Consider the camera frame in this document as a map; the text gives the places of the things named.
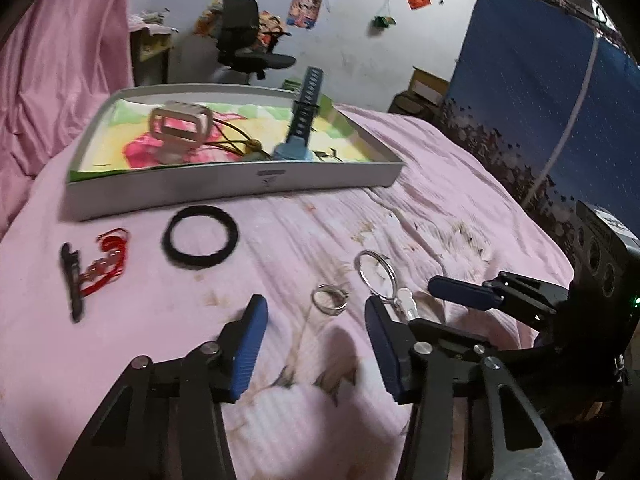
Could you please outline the black clip with red tassel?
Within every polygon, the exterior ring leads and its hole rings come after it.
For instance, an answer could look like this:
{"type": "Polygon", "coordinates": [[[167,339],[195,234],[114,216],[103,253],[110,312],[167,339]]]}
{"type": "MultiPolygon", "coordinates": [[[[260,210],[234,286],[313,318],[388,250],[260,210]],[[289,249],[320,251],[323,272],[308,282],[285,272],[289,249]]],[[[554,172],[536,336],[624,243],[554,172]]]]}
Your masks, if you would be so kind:
{"type": "Polygon", "coordinates": [[[118,280],[125,271],[130,233],[125,229],[111,229],[96,238],[103,255],[90,263],[85,270],[80,268],[80,251],[64,243],[60,249],[60,265],[63,272],[70,318],[79,323],[85,313],[85,298],[104,286],[118,280]]]}

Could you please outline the pink floral bed sheet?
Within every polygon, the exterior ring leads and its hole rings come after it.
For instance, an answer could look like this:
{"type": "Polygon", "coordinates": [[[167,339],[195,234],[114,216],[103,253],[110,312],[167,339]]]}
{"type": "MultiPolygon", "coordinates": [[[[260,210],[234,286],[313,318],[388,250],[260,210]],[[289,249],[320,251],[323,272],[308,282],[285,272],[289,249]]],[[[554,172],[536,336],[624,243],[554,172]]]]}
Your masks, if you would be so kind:
{"type": "Polygon", "coordinates": [[[390,258],[420,312],[505,349],[531,330],[499,312],[427,295],[436,274],[480,283],[500,271],[567,285],[562,250],[462,148],[417,119],[349,106],[345,114],[405,162],[395,184],[228,200],[240,241],[214,268],[173,266],[160,248],[169,208],[76,223],[62,209],[66,148],[43,168],[1,243],[1,430],[36,479],[58,475],[114,381],[140,354],[184,356],[215,338],[250,297],[269,306],[250,388],[224,408],[242,479],[390,479],[410,411],[386,392],[363,323],[354,258],[390,258]],[[79,323],[60,265],[103,255],[96,238],[130,233],[122,276],[85,298],[79,323]]]}

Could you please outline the beige hair claw clip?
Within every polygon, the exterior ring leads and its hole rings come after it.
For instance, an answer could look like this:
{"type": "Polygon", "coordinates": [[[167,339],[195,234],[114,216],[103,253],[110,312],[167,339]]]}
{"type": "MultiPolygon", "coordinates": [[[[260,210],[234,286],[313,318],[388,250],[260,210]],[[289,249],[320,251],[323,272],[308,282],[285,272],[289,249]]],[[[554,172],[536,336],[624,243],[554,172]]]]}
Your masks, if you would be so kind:
{"type": "Polygon", "coordinates": [[[167,101],[149,114],[149,133],[160,141],[155,159],[163,165],[182,164],[208,139],[212,111],[200,104],[167,101]]]}

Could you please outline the grey cardboard box lid tray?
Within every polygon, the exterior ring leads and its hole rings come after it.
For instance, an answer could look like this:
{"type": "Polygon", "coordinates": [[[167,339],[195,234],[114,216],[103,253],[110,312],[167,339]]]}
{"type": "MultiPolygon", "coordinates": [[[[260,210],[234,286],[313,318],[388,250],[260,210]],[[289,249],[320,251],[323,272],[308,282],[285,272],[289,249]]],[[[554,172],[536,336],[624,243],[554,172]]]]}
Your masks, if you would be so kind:
{"type": "Polygon", "coordinates": [[[401,159],[322,96],[308,160],[275,160],[294,92],[239,84],[160,84],[119,91],[96,112],[68,166],[63,211],[73,220],[265,193],[390,186],[401,159]],[[209,137],[182,164],[155,159],[149,114],[167,101],[208,107],[209,137]]]}

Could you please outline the blue starry fabric wardrobe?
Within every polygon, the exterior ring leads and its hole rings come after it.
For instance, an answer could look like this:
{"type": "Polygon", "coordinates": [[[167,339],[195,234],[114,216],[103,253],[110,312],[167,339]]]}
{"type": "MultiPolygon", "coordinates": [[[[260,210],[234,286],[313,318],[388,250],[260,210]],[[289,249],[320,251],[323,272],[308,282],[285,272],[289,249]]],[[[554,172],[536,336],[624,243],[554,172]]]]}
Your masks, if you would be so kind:
{"type": "Polygon", "coordinates": [[[639,229],[639,67],[561,0],[476,0],[440,128],[551,236],[578,202],[639,229]]]}

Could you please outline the green plastic stool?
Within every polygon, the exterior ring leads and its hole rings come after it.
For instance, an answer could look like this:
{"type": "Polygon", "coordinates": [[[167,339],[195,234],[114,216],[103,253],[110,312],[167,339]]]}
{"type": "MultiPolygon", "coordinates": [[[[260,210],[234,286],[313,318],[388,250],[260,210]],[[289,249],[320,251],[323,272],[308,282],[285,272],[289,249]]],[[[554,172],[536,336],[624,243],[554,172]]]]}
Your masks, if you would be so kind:
{"type": "Polygon", "coordinates": [[[302,83],[298,79],[285,79],[282,82],[281,88],[283,90],[297,92],[300,88],[302,88],[302,83]]]}

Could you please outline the black office chair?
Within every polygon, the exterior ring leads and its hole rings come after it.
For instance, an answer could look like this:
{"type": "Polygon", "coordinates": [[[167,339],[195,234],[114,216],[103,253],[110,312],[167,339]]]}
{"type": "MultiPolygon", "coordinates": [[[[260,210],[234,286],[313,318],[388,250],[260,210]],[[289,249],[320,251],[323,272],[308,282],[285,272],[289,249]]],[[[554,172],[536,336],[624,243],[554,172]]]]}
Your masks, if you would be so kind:
{"type": "Polygon", "coordinates": [[[274,52],[281,38],[290,36],[277,15],[260,13],[255,0],[222,0],[217,38],[218,63],[246,76],[266,78],[267,70],[286,70],[296,58],[274,52]]]}

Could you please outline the wooden desk with clutter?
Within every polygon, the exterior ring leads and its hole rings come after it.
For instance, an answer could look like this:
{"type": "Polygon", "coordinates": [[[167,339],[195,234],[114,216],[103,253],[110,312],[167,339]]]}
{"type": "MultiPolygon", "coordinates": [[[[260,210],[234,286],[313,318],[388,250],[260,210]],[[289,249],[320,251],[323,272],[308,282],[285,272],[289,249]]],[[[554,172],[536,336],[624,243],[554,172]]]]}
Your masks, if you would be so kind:
{"type": "Polygon", "coordinates": [[[134,85],[167,84],[170,51],[178,29],[168,26],[167,8],[128,16],[132,78],[134,85]]]}

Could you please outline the pink satin curtain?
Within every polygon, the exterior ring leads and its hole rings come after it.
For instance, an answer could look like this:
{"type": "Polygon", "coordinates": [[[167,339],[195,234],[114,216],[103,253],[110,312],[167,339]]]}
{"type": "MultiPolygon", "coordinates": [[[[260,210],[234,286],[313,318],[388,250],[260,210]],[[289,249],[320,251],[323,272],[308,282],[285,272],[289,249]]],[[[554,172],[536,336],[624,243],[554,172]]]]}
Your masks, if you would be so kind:
{"type": "Polygon", "coordinates": [[[1,229],[100,105],[132,85],[129,0],[35,0],[1,49],[1,229]]]}

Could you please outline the cardboard box by wall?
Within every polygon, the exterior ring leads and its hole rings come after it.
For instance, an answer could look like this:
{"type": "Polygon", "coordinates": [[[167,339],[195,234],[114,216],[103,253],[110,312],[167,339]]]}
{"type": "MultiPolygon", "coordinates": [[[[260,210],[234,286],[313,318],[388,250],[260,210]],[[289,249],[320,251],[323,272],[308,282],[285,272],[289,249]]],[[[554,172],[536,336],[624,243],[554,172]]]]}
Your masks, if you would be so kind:
{"type": "Polygon", "coordinates": [[[415,67],[408,89],[396,94],[390,114],[407,115],[434,122],[448,91],[449,81],[415,67]]]}

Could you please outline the green wall hanger ornament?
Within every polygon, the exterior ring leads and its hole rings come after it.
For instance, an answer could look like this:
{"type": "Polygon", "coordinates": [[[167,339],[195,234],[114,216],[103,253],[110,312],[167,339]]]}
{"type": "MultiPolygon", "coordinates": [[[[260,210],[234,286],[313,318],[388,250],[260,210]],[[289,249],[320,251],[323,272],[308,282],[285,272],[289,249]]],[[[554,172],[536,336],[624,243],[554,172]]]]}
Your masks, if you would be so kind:
{"type": "Polygon", "coordinates": [[[372,20],[372,26],[376,29],[386,29],[396,24],[391,16],[377,15],[372,20]]]}

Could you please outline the cartoon poster on wall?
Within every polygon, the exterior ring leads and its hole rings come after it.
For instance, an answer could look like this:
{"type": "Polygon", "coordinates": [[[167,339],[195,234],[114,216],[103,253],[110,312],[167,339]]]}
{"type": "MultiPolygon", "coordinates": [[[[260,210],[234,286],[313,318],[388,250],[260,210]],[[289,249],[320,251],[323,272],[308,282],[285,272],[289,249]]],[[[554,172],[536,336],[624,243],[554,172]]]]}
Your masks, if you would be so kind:
{"type": "Polygon", "coordinates": [[[318,20],[322,0],[292,0],[286,24],[302,29],[312,29],[318,20]]]}

